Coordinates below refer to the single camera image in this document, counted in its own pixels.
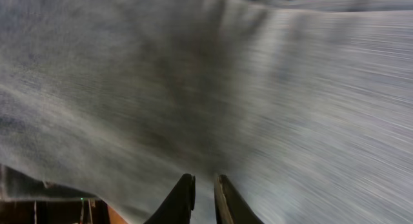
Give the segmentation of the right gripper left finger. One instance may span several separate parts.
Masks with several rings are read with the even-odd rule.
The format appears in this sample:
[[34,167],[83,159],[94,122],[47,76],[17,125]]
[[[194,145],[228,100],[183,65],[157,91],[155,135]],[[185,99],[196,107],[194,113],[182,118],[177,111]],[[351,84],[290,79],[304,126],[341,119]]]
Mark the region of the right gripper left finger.
[[145,224],[189,224],[196,198],[196,178],[183,174]]

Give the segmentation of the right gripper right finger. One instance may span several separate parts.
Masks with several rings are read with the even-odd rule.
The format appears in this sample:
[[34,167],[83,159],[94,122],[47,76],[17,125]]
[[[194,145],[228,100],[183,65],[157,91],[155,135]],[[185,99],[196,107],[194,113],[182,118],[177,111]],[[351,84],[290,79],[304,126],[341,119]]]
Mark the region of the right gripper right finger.
[[263,224],[226,175],[214,182],[217,224]]

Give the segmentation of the light blue denim jeans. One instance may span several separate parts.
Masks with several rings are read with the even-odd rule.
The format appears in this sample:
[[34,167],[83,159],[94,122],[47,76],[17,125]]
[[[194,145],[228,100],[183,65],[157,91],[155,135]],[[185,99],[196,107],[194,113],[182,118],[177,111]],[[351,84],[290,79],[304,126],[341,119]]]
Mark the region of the light blue denim jeans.
[[412,0],[1,0],[1,199],[412,222]]

